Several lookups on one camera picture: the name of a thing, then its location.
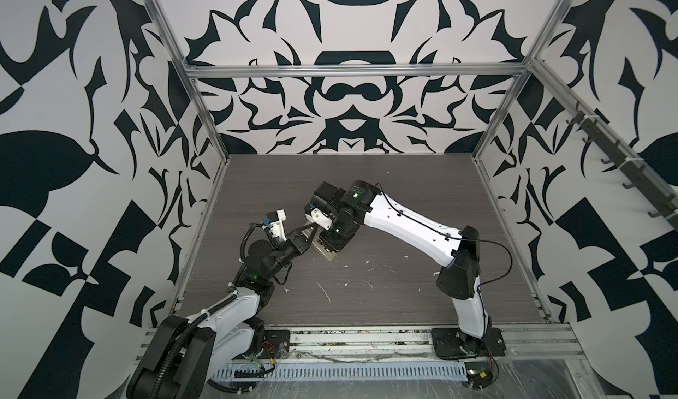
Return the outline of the aluminium cage frame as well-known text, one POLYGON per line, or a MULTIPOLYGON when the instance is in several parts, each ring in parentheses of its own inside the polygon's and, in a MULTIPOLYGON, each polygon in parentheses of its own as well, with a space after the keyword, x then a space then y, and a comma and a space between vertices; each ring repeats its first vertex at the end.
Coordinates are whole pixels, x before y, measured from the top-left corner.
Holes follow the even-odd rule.
POLYGON ((223 298, 252 222, 305 225, 322 183, 475 228, 494 323, 648 352, 677 332, 677 232, 566 105, 677 192, 677 0, 153 0, 229 173, 181 314, 223 298))

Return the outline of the grey wall hook rail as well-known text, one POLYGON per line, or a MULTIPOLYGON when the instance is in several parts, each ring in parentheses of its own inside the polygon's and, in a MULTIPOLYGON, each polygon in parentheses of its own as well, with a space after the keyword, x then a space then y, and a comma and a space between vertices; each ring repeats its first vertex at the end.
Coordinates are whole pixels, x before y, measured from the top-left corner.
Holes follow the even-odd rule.
POLYGON ((677 231, 677 192, 653 167, 634 151, 602 118, 593 113, 586 113, 581 102, 566 105, 565 109, 572 118, 567 122, 569 127, 576 126, 584 133, 584 149, 580 156, 580 169, 584 172, 584 161, 589 149, 594 145, 604 157, 601 164, 612 171, 621 171, 626 183, 624 189, 636 189, 653 206, 649 211, 651 218, 661 217, 677 231))

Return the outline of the small green circuit board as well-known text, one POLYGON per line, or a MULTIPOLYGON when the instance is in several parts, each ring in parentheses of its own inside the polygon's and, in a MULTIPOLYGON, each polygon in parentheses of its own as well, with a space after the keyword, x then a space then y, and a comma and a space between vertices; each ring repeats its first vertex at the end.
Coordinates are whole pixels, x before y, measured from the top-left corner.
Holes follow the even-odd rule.
POLYGON ((482 391, 489 388, 498 379, 498 372, 493 368, 466 367, 466 381, 463 385, 466 388, 476 391, 482 391))

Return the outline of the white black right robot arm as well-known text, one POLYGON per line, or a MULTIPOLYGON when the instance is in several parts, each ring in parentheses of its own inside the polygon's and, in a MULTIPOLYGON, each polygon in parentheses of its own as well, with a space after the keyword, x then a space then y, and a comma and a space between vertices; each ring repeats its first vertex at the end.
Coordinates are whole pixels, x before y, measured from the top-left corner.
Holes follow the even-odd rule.
POLYGON ((349 190, 322 183, 305 206, 305 216, 318 225, 314 246, 329 259, 342 252, 360 228, 368 227, 417 248, 440 266, 435 285, 451 299, 458 327, 433 329, 437 358, 504 355, 506 344, 492 323, 481 292, 480 246, 484 241, 476 229, 439 224, 363 180, 354 181, 349 190))

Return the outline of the white remote control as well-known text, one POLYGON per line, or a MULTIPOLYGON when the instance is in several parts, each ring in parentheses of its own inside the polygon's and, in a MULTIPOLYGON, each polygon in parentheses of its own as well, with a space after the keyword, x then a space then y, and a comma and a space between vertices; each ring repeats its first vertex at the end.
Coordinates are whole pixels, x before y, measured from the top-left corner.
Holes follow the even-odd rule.
POLYGON ((338 253, 333 251, 328 245, 325 245, 321 239, 321 234, 324 231, 322 229, 319 230, 318 237, 316 238, 317 245, 314 247, 314 249, 321 254, 326 260, 328 261, 333 261, 338 253))

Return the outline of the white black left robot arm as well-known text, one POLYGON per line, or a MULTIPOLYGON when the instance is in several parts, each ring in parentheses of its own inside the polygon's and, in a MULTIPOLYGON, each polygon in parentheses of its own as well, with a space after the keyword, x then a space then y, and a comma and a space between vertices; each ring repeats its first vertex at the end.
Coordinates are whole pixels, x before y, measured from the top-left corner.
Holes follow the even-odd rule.
POLYGON ((257 356, 265 340, 258 312, 270 301, 276 276, 312 245, 316 224, 296 229, 286 240, 267 238, 240 247, 242 266, 224 298, 196 314, 164 319, 146 347, 125 395, 128 398, 198 398, 207 386, 240 394, 250 382, 224 386, 214 376, 240 356, 257 356))

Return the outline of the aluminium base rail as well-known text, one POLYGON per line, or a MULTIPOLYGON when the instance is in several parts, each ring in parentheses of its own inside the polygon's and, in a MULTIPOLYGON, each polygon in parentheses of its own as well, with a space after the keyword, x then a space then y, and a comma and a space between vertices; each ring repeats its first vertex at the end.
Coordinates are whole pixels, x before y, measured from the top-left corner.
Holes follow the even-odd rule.
MULTIPOLYGON (((501 359, 585 359, 568 324, 498 324, 490 342, 491 355, 501 359)), ((288 334, 275 347, 277 359, 293 362, 433 360, 433 326, 275 326, 288 334)))

